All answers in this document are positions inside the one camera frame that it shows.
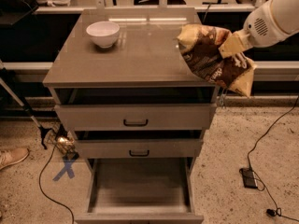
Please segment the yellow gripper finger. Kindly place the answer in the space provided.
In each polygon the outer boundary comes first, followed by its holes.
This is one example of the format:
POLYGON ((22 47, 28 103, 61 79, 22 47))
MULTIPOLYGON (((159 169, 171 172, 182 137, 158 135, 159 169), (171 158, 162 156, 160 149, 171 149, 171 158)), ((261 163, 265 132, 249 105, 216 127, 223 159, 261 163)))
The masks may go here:
POLYGON ((249 42, 250 34, 245 30, 232 33, 219 47, 223 59, 252 48, 249 42))

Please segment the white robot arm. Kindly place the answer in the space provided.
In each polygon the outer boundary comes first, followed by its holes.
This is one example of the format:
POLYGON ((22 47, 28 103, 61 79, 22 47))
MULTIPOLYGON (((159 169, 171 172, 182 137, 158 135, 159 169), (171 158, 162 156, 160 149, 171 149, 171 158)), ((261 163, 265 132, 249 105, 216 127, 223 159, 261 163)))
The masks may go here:
POLYGON ((253 10, 243 28, 233 32, 219 47, 222 58, 251 48, 266 48, 299 32, 299 0, 268 0, 253 10))

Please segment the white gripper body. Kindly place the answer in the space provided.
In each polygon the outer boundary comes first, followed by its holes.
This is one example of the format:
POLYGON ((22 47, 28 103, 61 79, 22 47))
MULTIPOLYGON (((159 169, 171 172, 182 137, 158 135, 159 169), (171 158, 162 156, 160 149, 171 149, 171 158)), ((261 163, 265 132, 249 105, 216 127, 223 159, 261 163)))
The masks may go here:
POLYGON ((252 11, 243 29, 249 34, 249 42, 255 48, 271 47, 288 37, 275 22, 268 4, 263 4, 252 11))

